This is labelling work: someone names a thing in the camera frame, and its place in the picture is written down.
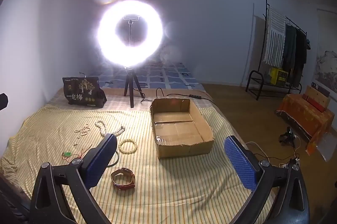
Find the open cardboard box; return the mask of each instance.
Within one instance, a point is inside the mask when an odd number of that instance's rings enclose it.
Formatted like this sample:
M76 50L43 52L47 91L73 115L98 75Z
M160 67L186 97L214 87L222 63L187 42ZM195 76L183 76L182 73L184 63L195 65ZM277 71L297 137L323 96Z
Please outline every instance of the open cardboard box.
M211 151L212 129L191 100L155 99L150 112L158 158L195 156Z

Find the tripod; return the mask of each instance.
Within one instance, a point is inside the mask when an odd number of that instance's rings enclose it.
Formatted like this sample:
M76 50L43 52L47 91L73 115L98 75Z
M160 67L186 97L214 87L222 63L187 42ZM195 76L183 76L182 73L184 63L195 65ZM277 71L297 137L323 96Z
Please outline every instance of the tripod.
M125 81L125 89L124 89L124 97L126 97L127 93L127 88L129 86L129 93L130 93L130 107L134 107L134 81L137 85L137 88L139 90L140 96L142 98L145 98L144 93L142 92L142 89L140 87L139 81L137 79L137 75L134 72L133 69L125 68L127 76L126 76L126 81Z
M139 16L137 17L137 19L132 19L132 18L127 18L127 17L123 17L124 20L128 20L129 22L129 25L130 25L130 39L129 39L129 46L131 46L131 27L132 27L132 24L135 22L135 21L138 21L139 20ZM126 76L126 80L125 80L125 89L124 89L124 97L126 97L126 94L127 94L127 89L129 87L129 93L130 93L130 107L133 108L134 107L134 81L137 85L137 88L139 90L139 93L140 93L140 96L144 99L145 98L145 95L144 93L142 92L142 89L140 87L140 84L139 84L139 81L137 79L137 75L136 73L134 72L134 70L132 68L127 68L125 67L125 71L127 73L127 76Z

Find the striped towel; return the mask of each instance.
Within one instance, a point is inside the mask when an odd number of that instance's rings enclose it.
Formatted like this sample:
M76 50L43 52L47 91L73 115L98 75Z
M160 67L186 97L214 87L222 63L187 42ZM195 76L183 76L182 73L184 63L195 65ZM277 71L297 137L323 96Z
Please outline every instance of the striped towel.
M267 12L267 44L263 61L275 67L282 66L285 39L285 19L275 8L269 6Z
M121 154L118 164L107 168L98 185L90 189L112 223L229 223L251 191L243 187L223 150L225 138L234 134L231 125L213 107L201 108L200 112L213 129L211 152L159 160L149 111L62 110L46 105L10 138L0 169L31 197L41 163L66 164L62 152L78 154L90 145L95 147L102 140L95 122L104 120L108 132L125 126L118 141L133 138L138 144L135 153ZM75 130L84 124L91 131L78 139ZM124 144L124 149L131 148L132 144ZM120 191L113 187L110 174L121 167L135 173L134 189ZM64 191L76 222L85 224L70 188L64 186ZM272 201L269 196L256 223L264 222Z

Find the red wire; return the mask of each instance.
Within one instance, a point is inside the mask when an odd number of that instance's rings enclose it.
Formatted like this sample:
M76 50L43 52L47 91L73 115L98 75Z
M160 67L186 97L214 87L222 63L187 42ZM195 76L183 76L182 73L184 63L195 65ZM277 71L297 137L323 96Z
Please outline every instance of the red wire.
M75 158L82 158L83 154L84 154L86 151L88 151L88 150L91 148L91 146L92 146L92 145L90 145L89 148L87 148L87 150L85 150L84 152L82 152L82 151L83 151L83 148L82 148L82 149L81 149L81 155L73 154L73 155L71 155L71 156L77 156L77 157L75 157ZM75 158L73 158L72 160L68 161L68 158L70 158L70 157L66 157L66 156L64 155L64 153L62 153L62 160L65 160L65 161L68 162L68 163L70 163L73 159L75 159Z

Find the blue checkered bedding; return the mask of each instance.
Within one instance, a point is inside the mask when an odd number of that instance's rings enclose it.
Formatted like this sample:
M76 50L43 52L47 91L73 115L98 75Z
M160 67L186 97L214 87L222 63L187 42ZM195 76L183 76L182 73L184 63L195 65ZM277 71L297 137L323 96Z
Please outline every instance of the blue checkered bedding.
M141 88L165 88L165 89L197 89L203 90L203 86L197 82L191 72L182 64L145 64L134 69ZM126 80L124 68L105 68L96 71L90 76L99 78L101 88L124 88Z

